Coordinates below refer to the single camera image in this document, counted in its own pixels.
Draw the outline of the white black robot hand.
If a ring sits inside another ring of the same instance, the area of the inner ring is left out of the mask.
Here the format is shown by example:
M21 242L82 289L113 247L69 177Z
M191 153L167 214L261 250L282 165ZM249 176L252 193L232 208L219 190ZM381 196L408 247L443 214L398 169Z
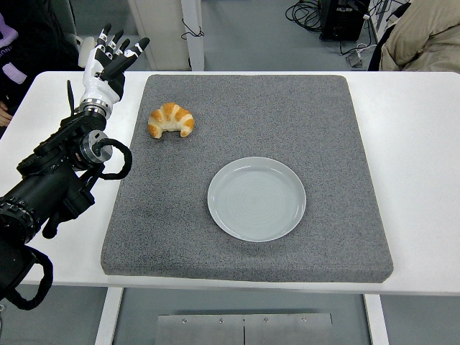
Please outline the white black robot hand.
M95 47L89 52L86 62L83 85L85 93L81 102L89 99L99 100L109 107L119 102L123 96L124 72L130 68L145 51L150 39L143 37L131 45L120 30L109 39L111 24L106 24L99 34Z

